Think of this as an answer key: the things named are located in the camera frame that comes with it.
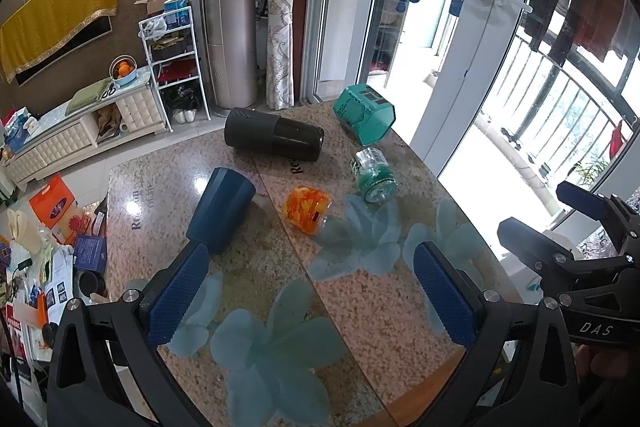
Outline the right hand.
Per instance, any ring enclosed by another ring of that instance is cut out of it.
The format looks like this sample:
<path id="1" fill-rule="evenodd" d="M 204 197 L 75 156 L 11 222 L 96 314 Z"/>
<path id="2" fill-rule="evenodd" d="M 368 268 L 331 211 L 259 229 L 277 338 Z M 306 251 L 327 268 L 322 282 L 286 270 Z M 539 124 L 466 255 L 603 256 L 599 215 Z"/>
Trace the right hand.
<path id="1" fill-rule="evenodd" d="M 580 345 L 575 352 L 575 365 L 579 379 L 589 374 L 623 378 L 628 373 L 629 355 L 625 351 Z"/>

